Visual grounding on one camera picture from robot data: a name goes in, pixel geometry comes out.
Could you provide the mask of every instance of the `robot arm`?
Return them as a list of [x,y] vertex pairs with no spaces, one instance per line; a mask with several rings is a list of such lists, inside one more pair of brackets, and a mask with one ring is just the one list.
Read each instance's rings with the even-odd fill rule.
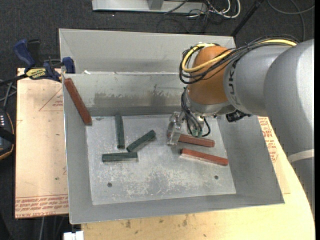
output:
[[187,84],[182,112],[171,118],[168,137],[182,121],[190,134],[203,136],[206,116],[226,115],[229,122],[269,117],[315,217],[314,40],[261,38],[236,49],[198,44],[184,52],[180,79]]

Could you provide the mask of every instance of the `metal stand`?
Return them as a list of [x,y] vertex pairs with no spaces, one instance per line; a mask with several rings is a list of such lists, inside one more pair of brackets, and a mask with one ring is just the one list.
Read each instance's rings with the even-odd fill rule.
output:
[[[182,1],[168,0],[93,0],[93,11],[130,11],[166,13],[177,8]],[[191,10],[201,10],[202,2],[186,2],[175,13],[189,13]]]

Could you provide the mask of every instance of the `black cable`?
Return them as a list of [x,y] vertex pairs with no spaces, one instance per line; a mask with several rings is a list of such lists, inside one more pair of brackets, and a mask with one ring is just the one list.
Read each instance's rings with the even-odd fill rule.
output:
[[42,234],[44,231],[44,224],[45,224],[45,217],[42,217],[42,222],[41,222],[41,228],[40,228],[40,235],[39,235],[39,240],[42,240]]
[[175,8],[173,8],[173,9],[165,12],[164,15],[173,13],[174,11],[178,10],[180,7],[182,7],[182,6],[183,6],[185,3],[187,3],[188,1],[190,1],[190,0],[185,0],[185,1],[183,1],[183,2],[182,2],[181,4],[179,4],[177,7],[175,7]]
[[277,8],[275,8],[269,0],[267,0],[267,3],[269,4],[269,6],[274,9],[276,12],[279,12],[281,14],[286,14],[286,15],[299,15],[301,18],[301,22],[302,22],[302,42],[306,39],[306,25],[305,25],[305,20],[304,17],[302,16],[303,13],[306,13],[308,11],[310,11],[311,9],[313,9],[315,7],[315,5],[311,6],[308,9],[305,9],[303,11],[300,10],[300,8],[298,7],[298,5],[295,3],[295,1],[293,0],[289,0],[296,8],[297,12],[286,12],[286,11],[282,11],[279,10]]
[[[207,80],[207,79],[213,77],[214,75],[216,75],[221,70],[223,70],[224,67],[226,67],[230,63],[234,63],[237,60],[239,60],[242,56],[244,56],[249,51],[252,51],[252,50],[257,49],[257,48],[262,47],[262,46],[270,46],[270,45],[288,46],[288,44],[286,44],[286,43],[281,43],[281,42],[277,42],[277,41],[272,42],[273,39],[282,39],[282,40],[285,40],[285,41],[294,42],[296,44],[299,43],[299,41],[296,38],[292,38],[290,35],[282,35],[282,36],[280,36],[280,35],[269,35],[269,36],[265,36],[265,37],[260,37],[260,38],[258,38],[256,40],[250,42],[247,45],[241,46],[239,48],[227,49],[224,52],[220,53],[218,56],[221,56],[221,55],[223,55],[225,53],[229,53],[229,54],[224,56],[217,63],[215,63],[212,66],[210,66],[207,70],[205,70],[203,72],[200,72],[200,73],[197,73],[198,71],[200,71],[202,69],[202,68],[199,68],[198,70],[193,71],[192,74],[191,73],[187,73],[186,74],[186,73],[184,73],[184,70],[182,69],[182,63],[183,63],[183,60],[185,59],[186,55],[188,54],[188,52],[193,49],[193,47],[191,47],[189,50],[184,51],[183,54],[182,54],[182,60],[181,60],[180,66],[179,66],[179,78],[185,84],[193,84],[193,83],[199,82],[201,80]],[[192,54],[188,57],[187,62],[191,59],[191,57],[192,57]],[[214,72],[214,74],[212,74],[210,77],[205,78],[205,76],[209,72],[215,70],[216,68],[218,68],[219,66],[221,66],[223,64],[225,64],[223,68],[220,68],[219,70]],[[193,80],[187,81],[187,80],[184,80],[184,78],[193,79]]]
[[211,133],[211,128],[210,128],[210,126],[209,126],[209,124],[207,122],[207,119],[205,117],[203,117],[203,121],[205,122],[205,125],[208,128],[208,132],[206,134],[202,135],[202,137],[206,137]]
[[189,31],[180,21],[178,21],[177,19],[174,19],[174,18],[163,18],[163,19],[161,19],[161,20],[158,22],[158,24],[156,25],[156,31],[157,31],[158,33],[160,33],[160,31],[159,31],[159,26],[160,26],[160,24],[161,24],[162,22],[164,22],[164,21],[173,21],[173,22],[179,23],[179,24],[184,28],[185,33],[190,34],[190,31]]
[[[296,8],[298,8],[297,4],[296,4],[293,0],[290,0],[290,1],[294,4],[294,6],[295,6]],[[282,13],[282,14],[287,14],[287,15],[298,15],[298,14],[301,15],[301,14],[304,14],[304,13],[306,13],[306,12],[309,12],[310,10],[312,10],[313,8],[315,8],[315,5],[312,5],[311,7],[309,7],[308,9],[305,9],[305,10],[298,10],[297,12],[289,12],[289,11],[283,11],[283,10],[280,10],[280,9],[274,7],[274,6],[270,3],[269,0],[267,0],[267,2],[268,2],[268,4],[269,4],[269,6],[270,6],[272,9],[274,9],[275,11],[277,11],[277,12],[279,12],[279,13]]]
[[57,239],[57,237],[58,237],[58,235],[59,235],[59,233],[60,233],[60,228],[61,228],[61,226],[62,226],[62,223],[64,222],[64,219],[65,219],[65,216],[62,216],[62,219],[61,219],[61,221],[60,221],[60,223],[59,223],[58,229],[56,230],[56,233],[55,233],[55,235],[54,235],[54,239]]

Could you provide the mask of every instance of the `red wooden block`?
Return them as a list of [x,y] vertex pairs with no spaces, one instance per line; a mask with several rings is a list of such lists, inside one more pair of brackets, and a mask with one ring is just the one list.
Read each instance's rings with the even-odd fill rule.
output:
[[89,114],[89,111],[86,108],[86,105],[84,104],[74,82],[71,78],[67,78],[64,80],[64,85],[69,92],[71,99],[78,110],[83,122],[85,125],[92,125],[92,119]]
[[187,148],[181,149],[181,156],[188,157],[188,158],[194,158],[194,159],[198,159],[201,161],[206,161],[209,163],[214,163],[214,164],[218,164],[221,166],[227,166],[229,164],[229,161],[226,158],[215,156],[212,154],[206,154],[206,153],[194,151],[194,150],[187,149]]
[[213,148],[215,146],[215,141],[207,138],[197,138],[191,135],[181,134],[179,138],[179,142],[194,144],[198,146],[204,146]]

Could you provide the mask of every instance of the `wooden stick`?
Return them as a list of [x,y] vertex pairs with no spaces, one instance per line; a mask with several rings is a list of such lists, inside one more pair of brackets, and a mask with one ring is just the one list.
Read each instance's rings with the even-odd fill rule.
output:
[[67,91],[69,92],[71,99],[78,110],[83,122],[85,125],[92,125],[92,119],[89,114],[89,111],[86,108],[74,82],[71,78],[67,78],[64,80],[64,86],[66,87]]
[[215,156],[213,154],[206,154],[206,153],[194,151],[187,148],[181,149],[181,156],[187,157],[187,158],[194,158],[194,159],[209,162],[209,163],[214,163],[221,166],[227,166],[229,164],[229,161],[226,158]]

